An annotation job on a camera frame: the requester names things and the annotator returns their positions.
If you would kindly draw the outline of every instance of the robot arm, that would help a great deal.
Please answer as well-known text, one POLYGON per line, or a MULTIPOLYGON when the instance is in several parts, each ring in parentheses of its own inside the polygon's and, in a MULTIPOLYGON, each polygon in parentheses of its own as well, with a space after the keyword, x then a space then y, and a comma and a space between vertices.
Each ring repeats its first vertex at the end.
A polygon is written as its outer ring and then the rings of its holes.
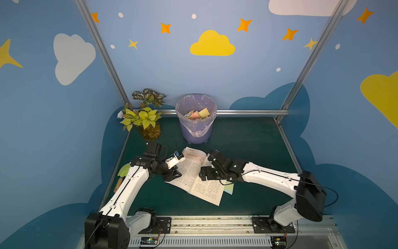
POLYGON ((147 143, 146 152, 131 161, 132 167, 109 202, 98 214, 90 214, 87 217, 84 223, 85 248, 127 248, 130 237, 142 230, 147 233, 155 230, 155 211, 141 208, 130 218, 127 218, 127 214, 138 191, 151 173, 161 174, 165 182, 181 176, 176 165, 185 160, 184 155, 176 151, 171 158, 160 161, 158 158, 161 148, 157 143, 147 143))
POLYGON ((271 231, 281 232, 283 227, 299 219, 322 221, 326 192, 308 171, 302 174, 267 169, 244 160, 225 159, 219 151, 211 151, 209 161, 213 167, 202 167, 202 180, 239 180, 261 184, 292 198, 284 205, 273 208, 268 218, 271 231))

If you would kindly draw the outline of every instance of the yellow cloud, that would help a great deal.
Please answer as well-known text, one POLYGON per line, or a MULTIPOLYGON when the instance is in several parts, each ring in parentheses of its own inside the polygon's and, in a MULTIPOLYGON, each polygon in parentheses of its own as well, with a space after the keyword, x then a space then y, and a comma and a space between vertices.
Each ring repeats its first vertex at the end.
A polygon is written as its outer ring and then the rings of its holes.
POLYGON ((361 83, 361 92, 398 128, 398 71, 392 75, 371 75, 361 83))
POLYGON ((207 30, 199 37, 199 42, 191 45, 194 55, 228 56, 235 52, 235 46, 229 43, 226 35, 219 35, 214 30, 207 30))

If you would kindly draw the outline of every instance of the plant pot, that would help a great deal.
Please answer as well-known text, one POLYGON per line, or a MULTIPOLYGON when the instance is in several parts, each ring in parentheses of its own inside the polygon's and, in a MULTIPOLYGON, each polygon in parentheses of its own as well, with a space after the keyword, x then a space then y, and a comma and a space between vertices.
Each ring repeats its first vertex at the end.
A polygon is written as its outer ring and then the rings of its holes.
POLYGON ((141 136, 146 141, 153 141, 159 138, 160 136, 160 124, 156 123, 155 127, 152 125, 148 126, 144 129, 142 126, 138 126, 138 130, 141 133, 141 136))

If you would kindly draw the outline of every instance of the orange star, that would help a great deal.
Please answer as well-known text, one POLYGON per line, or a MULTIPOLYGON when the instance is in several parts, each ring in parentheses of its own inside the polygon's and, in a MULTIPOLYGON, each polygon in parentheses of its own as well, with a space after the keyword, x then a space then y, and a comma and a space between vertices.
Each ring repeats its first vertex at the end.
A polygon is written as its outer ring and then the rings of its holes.
POLYGON ((285 35, 285 37, 282 39, 282 41, 283 40, 286 40, 286 39, 289 39, 289 40, 293 40, 293 36, 295 35, 295 33, 297 32, 297 31, 299 31, 299 30, 290 30, 290 29, 287 29, 287 33, 286 33, 286 35, 285 35))
POLYGON ((362 24, 365 24, 366 19, 368 19, 368 17, 371 16, 371 14, 373 13, 374 12, 370 12, 368 11, 368 8, 366 8, 363 14, 357 19, 357 21, 362 21, 362 24))
POLYGON ((91 15, 93 16, 94 22, 100 23, 98 20, 98 13, 91 13, 91 15))
POLYGON ((170 26, 171 26, 171 24, 168 24, 168 25, 164 25, 162 23, 160 23, 160 24, 162 25, 162 32, 161 33, 166 32, 166 33, 170 34, 170 26))
POLYGON ((238 28, 238 30, 237 31, 241 31, 241 30, 244 30, 244 31, 248 31, 248 28, 249 28, 249 24, 252 22, 253 20, 250 20, 250 21, 245 21, 245 20, 243 20, 242 18, 240 19, 240 26, 239 26, 239 28, 238 28))

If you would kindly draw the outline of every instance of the toy shovel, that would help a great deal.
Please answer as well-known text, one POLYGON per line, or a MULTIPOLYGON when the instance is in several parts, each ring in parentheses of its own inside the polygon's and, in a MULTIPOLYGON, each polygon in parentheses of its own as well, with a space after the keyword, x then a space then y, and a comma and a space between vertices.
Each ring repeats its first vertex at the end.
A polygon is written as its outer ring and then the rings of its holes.
POLYGON ((117 180, 116 183, 116 187, 115 190, 113 191, 114 193, 116 193, 117 189, 120 187, 120 185, 123 182, 123 177, 127 176, 127 173, 129 172, 131 165, 130 163, 126 163, 125 165, 123 165, 123 167, 119 170, 119 173, 117 174, 118 176, 120 176, 119 180, 117 180))

